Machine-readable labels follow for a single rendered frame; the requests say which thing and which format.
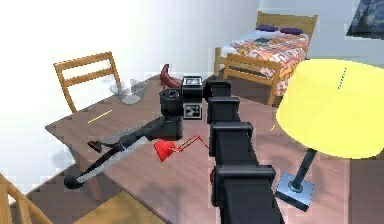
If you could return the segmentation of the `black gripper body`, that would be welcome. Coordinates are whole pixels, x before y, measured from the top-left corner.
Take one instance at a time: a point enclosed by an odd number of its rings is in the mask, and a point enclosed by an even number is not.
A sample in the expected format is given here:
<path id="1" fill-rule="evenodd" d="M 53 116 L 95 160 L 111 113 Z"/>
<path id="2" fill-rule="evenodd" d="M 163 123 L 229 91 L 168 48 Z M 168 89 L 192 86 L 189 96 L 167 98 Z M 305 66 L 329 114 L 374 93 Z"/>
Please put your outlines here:
<path id="1" fill-rule="evenodd" d="M 168 88 L 159 93 L 161 117 L 149 123 L 149 140 L 180 140 L 183 137 L 182 96 L 180 90 Z"/>

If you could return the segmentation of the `dark red curved object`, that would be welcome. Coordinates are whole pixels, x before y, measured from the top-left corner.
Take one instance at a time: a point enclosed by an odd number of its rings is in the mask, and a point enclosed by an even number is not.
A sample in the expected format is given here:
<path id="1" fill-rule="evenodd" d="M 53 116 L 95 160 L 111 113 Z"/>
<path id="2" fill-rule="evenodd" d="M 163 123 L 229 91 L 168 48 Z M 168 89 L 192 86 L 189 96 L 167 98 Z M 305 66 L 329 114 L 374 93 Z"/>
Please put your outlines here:
<path id="1" fill-rule="evenodd" d="M 181 80 L 169 75 L 169 65 L 165 64 L 160 72 L 160 82 L 163 88 L 180 88 Z"/>

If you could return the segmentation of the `brown wooden table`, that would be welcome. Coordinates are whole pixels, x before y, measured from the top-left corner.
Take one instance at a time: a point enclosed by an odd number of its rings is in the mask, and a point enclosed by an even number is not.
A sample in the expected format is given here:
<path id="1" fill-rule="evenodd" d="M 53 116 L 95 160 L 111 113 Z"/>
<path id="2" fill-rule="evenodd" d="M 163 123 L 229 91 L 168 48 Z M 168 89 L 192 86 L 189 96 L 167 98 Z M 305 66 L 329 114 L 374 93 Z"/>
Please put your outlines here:
<path id="1" fill-rule="evenodd" d="M 120 130 L 141 126 L 160 114 L 160 80 L 147 81 L 144 98 L 127 106 L 116 97 L 56 121 L 47 131 L 69 147 L 81 168 L 100 157 L 87 142 Z M 110 109 L 113 112 L 90 124 L 87 121 Z M 254 126 L 252 144 L 262 164 L 271 164 L 280 175 L 294 173 L 305 150 L 274 122 L 275 109 L 246 99 L 240 100 L 240 116 Z M 151 143 L 106 170 L 106 175 L 173 224 L 219 224 L 211 206 L 209 173 L 214 159 L 196 142 L 184 152 L 160 162 Z M 309 209 L 302 212 L 287 203 L 279 207 L 286 224 L 349 224 L 349 162 L 318 155 L 306 176 L 314 184 Z"/>

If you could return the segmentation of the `clear glass bowl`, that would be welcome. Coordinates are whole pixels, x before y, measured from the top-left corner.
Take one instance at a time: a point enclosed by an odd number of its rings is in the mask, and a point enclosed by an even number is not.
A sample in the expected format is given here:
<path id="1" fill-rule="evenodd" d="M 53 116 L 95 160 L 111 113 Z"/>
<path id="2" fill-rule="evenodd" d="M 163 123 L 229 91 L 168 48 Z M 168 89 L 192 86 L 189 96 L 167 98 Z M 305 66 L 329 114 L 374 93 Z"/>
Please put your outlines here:
<path id="1" fill-rule="evenodd" d="M 134 105 L 141 101 L 147 89 L 147 83 L 136 79 L 121 81 L 110 87 L 110 91 L 126 105 Z"/>

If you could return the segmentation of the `yellow shade table lamp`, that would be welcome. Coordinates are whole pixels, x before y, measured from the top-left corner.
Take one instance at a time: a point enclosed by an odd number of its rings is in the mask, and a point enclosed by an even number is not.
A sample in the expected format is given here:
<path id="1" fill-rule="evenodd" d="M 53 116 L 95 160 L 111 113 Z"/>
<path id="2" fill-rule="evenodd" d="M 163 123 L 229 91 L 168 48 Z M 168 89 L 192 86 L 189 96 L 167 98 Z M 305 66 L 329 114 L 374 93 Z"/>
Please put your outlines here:
<path id="1" fill-rule="evenodd" d="M 338 59 L 302 61 L 276 119 L 288 136 L 306 147 L 306 154 L 295 175 L 281 175 L 275 195 L 306 211 L 313 184 L 305 176 L 318 152 L 366 159 L 384 149 L 384 69 Z"/>

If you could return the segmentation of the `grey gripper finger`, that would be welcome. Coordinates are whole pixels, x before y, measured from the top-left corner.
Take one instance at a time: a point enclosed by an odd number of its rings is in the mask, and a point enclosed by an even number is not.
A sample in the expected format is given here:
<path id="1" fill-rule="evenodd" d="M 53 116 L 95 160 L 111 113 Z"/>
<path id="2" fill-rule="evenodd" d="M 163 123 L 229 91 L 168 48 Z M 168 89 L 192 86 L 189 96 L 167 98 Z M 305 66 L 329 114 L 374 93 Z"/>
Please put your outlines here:
<path id="1" fill-rule="evenodd" d="M 124 151 L 118 151 L 117 149 L 110 148 L 108 152 L 104 153 L 79 176 L 66 176 L 64 178 L 65 187 L 68 189 L 78 189 L 82 187 L 88 180 L 104 172 L 125 157 L 131 155 L 146 143 L 148 143 L 148 139 L 146 137 L 142 137 Z"/>
<path id="2" fill-rule="evenodd" d="M 121 135 L 116 136 L 117 140 L 113 143 L 107 143 L 104 141 L 89 141 L 87 145 L 98 153 L 102 152 L 103 146 L 111 149 L 117 149 L 118 151 L 124 151 L 140 138 L 147 136 L 150 131 L 150 128 L 142 126 L 130 129 L 129 132 L 124 130 Z"/>

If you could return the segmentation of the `wooden bed with patterned blanket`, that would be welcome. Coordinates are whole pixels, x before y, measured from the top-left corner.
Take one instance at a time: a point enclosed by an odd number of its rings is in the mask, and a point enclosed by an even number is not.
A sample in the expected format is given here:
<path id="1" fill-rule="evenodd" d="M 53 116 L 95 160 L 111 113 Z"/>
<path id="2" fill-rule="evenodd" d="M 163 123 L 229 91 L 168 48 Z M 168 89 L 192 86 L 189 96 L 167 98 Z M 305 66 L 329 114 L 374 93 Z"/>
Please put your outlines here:
<path id="1" fill-rule="evenodd" d="M 274 25 L 277 32 L 254 30 L 249 35 L 229 44 L 215 48 L 214 75 L 224 66 L 222 78 L 234 77 L 261 84 L 269 88 L 265 103 L 271 106 L 276 96 L 282 97 L 297 65 L 306 59 L 309 45 L 315 30 L 318 15 L 298 16 L 270 14 L 259 11 L 256 27 L 261 24 Z M 303 30 L 301 35 L 284 34 L 281 28 L 292 27 Z M 258 45 L 254 40 L 270 38 L 266 45 Z"/>

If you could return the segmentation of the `purple pillow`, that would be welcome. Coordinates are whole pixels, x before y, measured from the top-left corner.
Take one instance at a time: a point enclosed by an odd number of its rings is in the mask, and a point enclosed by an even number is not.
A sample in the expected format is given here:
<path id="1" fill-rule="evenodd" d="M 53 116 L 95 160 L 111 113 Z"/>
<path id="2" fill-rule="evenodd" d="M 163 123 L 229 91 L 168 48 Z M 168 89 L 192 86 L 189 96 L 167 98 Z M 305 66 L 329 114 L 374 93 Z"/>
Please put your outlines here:
<path id="1" fill-rule="evenodd" d="M 292 27 L 284 27 L 280 29 L 281 33 L 284 34 L 291 34 L 291 35 L 301 35 L 303 34 L 303 30 L 299 28 L 292 28 Z"/>
<path id="2" fill-rule="evenodd" d="M 255 29 L 263 32 L 277 32 L 279 30 L 277 26 L 266 24 L 258 25 Z"/>

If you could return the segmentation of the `dark blue framed picture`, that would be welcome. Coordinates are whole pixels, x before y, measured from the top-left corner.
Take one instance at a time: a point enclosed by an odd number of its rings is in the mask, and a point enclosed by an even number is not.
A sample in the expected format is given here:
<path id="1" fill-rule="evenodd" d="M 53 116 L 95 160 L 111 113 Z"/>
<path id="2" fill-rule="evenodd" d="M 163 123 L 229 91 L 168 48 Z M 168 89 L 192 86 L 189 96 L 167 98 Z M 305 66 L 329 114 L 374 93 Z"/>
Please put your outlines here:
<path id="1" fill-rule="evenodd" d="M 360 0 L 346 35 L 384 40 L 384 0 Z"/>

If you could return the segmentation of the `red desk lamp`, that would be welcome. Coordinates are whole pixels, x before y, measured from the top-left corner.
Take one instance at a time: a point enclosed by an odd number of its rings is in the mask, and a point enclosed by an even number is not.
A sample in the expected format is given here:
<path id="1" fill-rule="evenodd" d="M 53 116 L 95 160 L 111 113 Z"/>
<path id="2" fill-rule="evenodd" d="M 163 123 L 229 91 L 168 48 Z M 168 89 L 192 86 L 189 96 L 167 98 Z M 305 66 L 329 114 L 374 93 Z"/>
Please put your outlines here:
<path id="1" fill-rule="evenodd" d="M 194 135 L 190 137 L 186 142 L 181 144 L 180 146 L 176 146 L 173 141 L 167 141 L 164 139 L 158 140 L 154 144 L 154 149 L 157 153 L 157 156 L 161 162 L 164 162 L 167 158 L 169 158 L 173 153 L 181 153 L 194 142 L 199 140 L 207 149 L 209 146 L 204 142 L 201 136 Z"/>

